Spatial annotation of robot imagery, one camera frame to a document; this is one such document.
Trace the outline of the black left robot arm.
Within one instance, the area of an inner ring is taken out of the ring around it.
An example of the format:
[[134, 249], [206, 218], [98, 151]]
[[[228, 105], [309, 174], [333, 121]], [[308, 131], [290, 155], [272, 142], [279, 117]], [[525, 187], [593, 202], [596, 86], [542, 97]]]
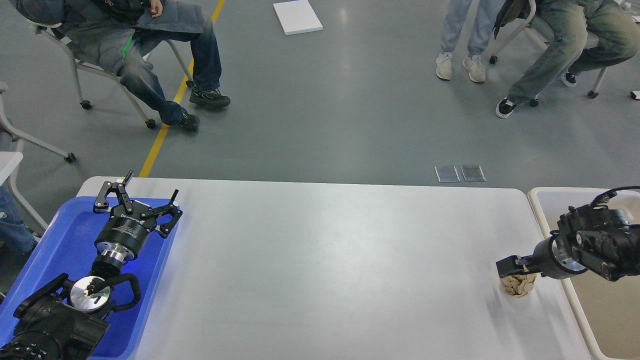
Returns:
[[125, 178], [59, 208], [1, 304], [3, 360], [125, 360], [142, 337], [183, 214]]

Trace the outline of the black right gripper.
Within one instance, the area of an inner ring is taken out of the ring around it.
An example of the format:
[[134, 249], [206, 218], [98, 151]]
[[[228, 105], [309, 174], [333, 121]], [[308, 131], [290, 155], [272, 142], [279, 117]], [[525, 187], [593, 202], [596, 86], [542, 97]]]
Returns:
[[554, 280], [566, 280], [588, 271], [582, 264], [574, 260], [567, 251], [559, 246], [555, 237], [540, 241], [533, 254], [527, 256], [510, 255], [496, 263], [500, 279], [516, 275], [540, 273]]

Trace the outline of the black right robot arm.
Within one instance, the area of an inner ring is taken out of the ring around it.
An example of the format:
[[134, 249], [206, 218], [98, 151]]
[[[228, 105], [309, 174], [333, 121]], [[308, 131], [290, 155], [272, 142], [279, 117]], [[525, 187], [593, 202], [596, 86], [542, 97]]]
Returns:
[[565, 280], [592, 271], [607, 281], [617, 281], [639, 275], [639, 225], [631, 224], [622, 210], [608, 207], [619, 191], [638, 188], [614, 187], [586, 205], [569, 206], [558, 219], [558, 230], [540, 241], [533, 254], [510, 255], [496, 262], [499, 278], [540, 273]]

